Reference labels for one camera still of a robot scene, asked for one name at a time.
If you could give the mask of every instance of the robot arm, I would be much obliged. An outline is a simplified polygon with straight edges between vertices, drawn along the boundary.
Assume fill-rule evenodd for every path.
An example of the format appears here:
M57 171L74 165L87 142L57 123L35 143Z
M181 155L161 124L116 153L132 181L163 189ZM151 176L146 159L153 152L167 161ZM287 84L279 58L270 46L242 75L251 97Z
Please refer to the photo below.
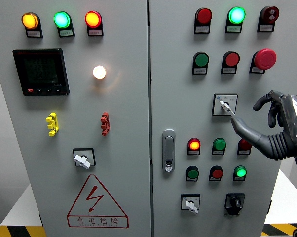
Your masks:
M275 135L263 135L249 128L244 121L236 116L231 117L235 132L265 156L274 160L294 157L297 164L297 95L284 95L278 91L271 91L260 98L253 106L259 110L264 104L271 102L268 113L268 125L274 128L276 117L283 132Z

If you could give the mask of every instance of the red triangle warning label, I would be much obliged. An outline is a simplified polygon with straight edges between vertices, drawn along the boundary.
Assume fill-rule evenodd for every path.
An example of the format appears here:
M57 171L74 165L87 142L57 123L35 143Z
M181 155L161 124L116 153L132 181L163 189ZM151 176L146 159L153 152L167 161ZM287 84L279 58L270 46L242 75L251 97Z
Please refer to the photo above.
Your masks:
M68 215L69 227L129 228L129 218L99 179L91 174Z

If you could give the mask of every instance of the lightning bolt symbol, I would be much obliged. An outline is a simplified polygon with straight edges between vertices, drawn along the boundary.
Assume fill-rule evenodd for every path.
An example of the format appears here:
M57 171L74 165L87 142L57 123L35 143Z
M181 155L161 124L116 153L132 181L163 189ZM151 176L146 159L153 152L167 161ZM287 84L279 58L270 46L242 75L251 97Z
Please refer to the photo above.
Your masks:
M94 207L96 206L96 204L100 201L100 199L104 196L104 195L100 195L100 196L96 196L96 197L91 197L93 195L93 193L96 191L97 186L94 186L93 189L90 191L90 194L88 195L88 197L86 198L86 201L91 200L91 199L95 199L98 198L95 205L93 205L93 207L89 208L89 212L92 212L94 210Z

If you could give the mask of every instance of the black and yellow hazard stripe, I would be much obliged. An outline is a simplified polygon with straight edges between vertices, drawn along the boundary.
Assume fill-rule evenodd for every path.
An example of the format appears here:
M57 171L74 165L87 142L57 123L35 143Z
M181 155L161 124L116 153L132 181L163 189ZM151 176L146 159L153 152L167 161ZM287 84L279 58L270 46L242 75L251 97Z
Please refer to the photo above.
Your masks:
M0 226L0 237L46 237L42 226Z
M261 236L291 236L297 224L264 224Z

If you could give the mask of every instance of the green indicator light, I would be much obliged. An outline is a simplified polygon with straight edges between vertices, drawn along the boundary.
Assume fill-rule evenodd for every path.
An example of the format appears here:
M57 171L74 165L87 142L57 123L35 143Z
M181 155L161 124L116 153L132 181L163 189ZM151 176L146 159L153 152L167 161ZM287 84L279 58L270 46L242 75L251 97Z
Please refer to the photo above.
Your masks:
M191 171L189 171L189 173L188 173L188 177L189 177L190 179L195 179L195 178L198 177L198 175L199 175L199 173L198 173L198 171L196 171L196 170L191 170Z
M201 53L196 57L195 62L199 67L203 67L208 64L209 58L204 53Z
M70 25L70 22L70 16L66 12L60 11L54 15L54 23L59 28L68 27Z
M230 20L230 22L232 22L233 24L240 24L244 21L245 19L245 9L242 7L234 7L232 8L229 13L228 13L228 19Z
M234 172L240 178L244 177L247 174L246 168L244 166L242 166L242 165L236 167Z
M216 150L222 151L226 147L226 141L223 138L214 140L213 146Z

